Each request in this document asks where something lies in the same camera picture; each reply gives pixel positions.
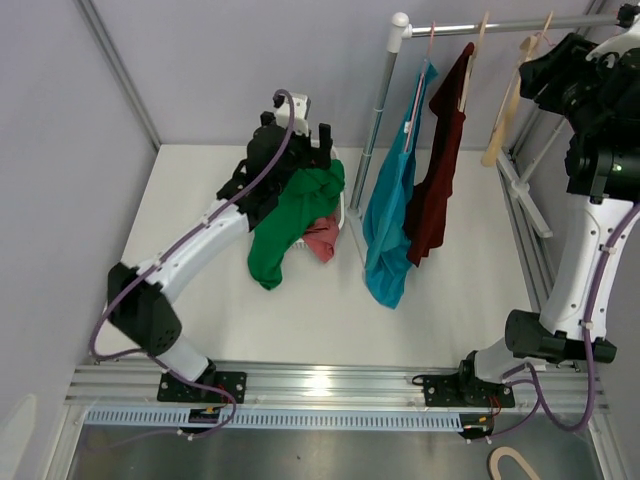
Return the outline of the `green t shirt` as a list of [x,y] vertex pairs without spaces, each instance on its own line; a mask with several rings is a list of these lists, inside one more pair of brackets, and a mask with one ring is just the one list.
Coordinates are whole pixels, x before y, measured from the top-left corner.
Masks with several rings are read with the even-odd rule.
[[335,212],[344,185],[344,166],[338,159],[327,170],[301,169],[292,176],[277,207],[254,229],[247,263],[262,288],[280,285],[285,254],[316,220]]

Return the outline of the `pink t shirt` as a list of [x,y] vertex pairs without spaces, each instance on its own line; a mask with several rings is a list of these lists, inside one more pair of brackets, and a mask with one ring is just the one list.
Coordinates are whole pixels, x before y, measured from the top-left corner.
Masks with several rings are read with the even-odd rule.
[[339,227],[334,215],[317,219],[302,236],[305,245],[322,262],[334,257]]

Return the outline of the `beige hanger with green shirt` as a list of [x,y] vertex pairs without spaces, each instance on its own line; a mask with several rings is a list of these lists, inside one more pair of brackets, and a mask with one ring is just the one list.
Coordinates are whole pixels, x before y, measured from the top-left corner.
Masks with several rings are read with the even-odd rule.
[[[554,11],[550,11],[545,19],[544,26],[540,31],[547,32],[553,17]],[[527,36],[520,44],[520,56],[515,64],[507,90],[496,116],[489,145],[481,158],[481,165],[483,167],[493,167],[496,165],[498,154],[507,140],[509,128],[517,113],[520,99],[521,77],[519,67],[533,58],[533,55],[536,53],[536,49],[538,48],[535,44],[536,37],[534,34]]]

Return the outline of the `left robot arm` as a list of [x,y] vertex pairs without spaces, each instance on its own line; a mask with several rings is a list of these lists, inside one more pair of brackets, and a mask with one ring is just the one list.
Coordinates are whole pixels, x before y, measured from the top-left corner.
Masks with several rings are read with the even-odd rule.
[[266,219],[295,173],[326,170],[333,159],[330,125],[320,124],[313,141],[274,113],[262,113],[260,121],[245,158],[199,222],[155,259],[134,267],[119,262],[108,274],[106,321],[194,401],[213,394],[216,366],[183,333],[174,302],[211,260]]

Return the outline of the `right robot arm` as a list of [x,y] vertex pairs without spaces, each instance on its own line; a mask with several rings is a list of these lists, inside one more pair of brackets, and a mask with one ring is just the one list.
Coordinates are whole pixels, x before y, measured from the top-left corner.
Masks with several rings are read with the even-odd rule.
[[460,364],[455,396],[480,406],[505,392],[512,362],[610,364],[609,296],[627,236],[639,219],[639,37],[601,44],[570,33],[519,69],[520,95],[563,116],[568,227],[552,292],[538,313],[512,311],[503,339]]

